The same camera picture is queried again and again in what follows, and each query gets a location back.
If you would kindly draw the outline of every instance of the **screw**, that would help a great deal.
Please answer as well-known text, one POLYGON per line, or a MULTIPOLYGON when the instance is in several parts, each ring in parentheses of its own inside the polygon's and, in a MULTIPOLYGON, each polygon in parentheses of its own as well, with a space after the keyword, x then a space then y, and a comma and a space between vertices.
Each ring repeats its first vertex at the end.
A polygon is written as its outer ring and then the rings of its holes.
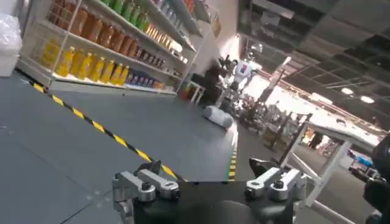
POLYGON ((284 186, 285 186, 285 184, 281 180, 277 180, 274 182, 274 187, 276 189, 282 189, 284 186))
POLYGON ((141 190, 142 191, 147 191, 151 188, 151 185, 149 184, 149 182, 143 182, 142 183, 142 186, 141 186, 141 190))

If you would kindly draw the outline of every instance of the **bolt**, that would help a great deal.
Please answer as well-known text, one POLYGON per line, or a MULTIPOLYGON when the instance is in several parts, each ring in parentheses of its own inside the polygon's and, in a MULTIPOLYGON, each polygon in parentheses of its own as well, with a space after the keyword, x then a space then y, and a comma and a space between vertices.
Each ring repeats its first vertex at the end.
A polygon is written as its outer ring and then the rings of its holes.
POLYGON ((246 189, 244 195, 248 200, 255 199, 255 191, 251 188, 246 189))
POLYGON ((151 188, 151 185, 149 184, 149 182, 143 182, 142 183, 142 186, 141 186, 141 190, 142 191, 147 191, 151 188))
POLYGON ((285 184, 281 180, 277 180, 274 182, 274 187, 276 189, 282 189, 284 186, 285 186, 285 184))

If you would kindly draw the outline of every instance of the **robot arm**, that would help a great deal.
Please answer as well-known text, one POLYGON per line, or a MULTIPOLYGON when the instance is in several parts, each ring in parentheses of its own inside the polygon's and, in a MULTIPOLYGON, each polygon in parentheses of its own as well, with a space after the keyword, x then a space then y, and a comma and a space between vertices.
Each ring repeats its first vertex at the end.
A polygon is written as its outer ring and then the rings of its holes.
MULTIPOLYGON (((251 166, 265 171, 261 161, 251 166)), ((175 182, 143 169, 116 174, 112 182, 123 224, 293 223, 294 202, 306 186, 300 171, 276 167, 249 181, 175 182)))

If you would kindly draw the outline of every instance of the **yellow and black hazard tape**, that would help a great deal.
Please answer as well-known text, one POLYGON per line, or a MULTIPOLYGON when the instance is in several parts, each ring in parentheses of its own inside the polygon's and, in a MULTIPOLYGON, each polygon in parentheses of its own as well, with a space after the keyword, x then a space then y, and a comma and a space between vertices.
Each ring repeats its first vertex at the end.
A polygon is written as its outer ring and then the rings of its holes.
MULTIPOLYGON (((41 85, 39 84, 36 84, 34 82, 28 82, 30 85, 32 85, 36 90, 38 90, 39 92, 49 96, 50 98, 52 98, 56 103, 58 103, 59 105, 69 109, 70 111, 72 111, 75 115, 77 115, 79 118, 85 120, 86 122, 88 122, 89 124, 93 125, 96 129, 98 129, 99 131, 105 133, 106 135, 108 135, 109 137, 113 138, 116 142, 118 142, 119 144, 123 145, 124 147, 128 148, 129 150, 135 152, 137 155, 139 155, 140 157, 142 157, 143 159, 145 159, 146 161, 148 162, 153 162, 155 161, 153 158, 151 158, 150 156, 146 155, 144 152, 142 152, 141 150, 139 149, 136 149, 134 146, 130 145, 128 142, 126 142, 125 140, 123 140, 123 138, 119 137, 118 135, 110 132, 109 130, 107 130, 106 128, 104 128, 101 124, 97 123, 96 121, 90 119, 88 116, 86 116, 85 114, 81 113, 79 110, 77 110, 76 108, 73 108, 71 105, 65 103, 63 100, 61 100, 60 98, 58 98, 57 96, 49 93, 47 91, 46 88, 42 87, 41 85)), ((180 175, 178 175, 177 173, 175 173, 173 170, 171 170, 170 168, 168 168, 167 166, 164 166, 164 165, 161 165, 161 167, 163 168, 164 172, 166 172, 168 175, 172 176, 173 178, 179 180, 179 181, 185 181, 180 175)))
POLYGON ((236 176, 236 164, 237 164, 237 147, 233 148, 232 157, 229 165, 228 180, 234 181, 236 176))

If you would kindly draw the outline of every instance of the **ceiling panel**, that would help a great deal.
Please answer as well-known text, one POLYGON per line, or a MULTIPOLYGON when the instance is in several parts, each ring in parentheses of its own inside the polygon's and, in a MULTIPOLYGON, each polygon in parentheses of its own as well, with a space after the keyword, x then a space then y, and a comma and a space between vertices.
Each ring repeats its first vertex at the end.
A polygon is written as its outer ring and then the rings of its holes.
POLYGON ((354 47, 373 36, 372 33, 359 30, 331 16, 325 16, 314 28, 313 34, 331 44, 339 46, 340 49, 354 47))
POLYGON ((389 27, 390 2, 387 0, 342 0, 330 14, 374 33, 389 27))

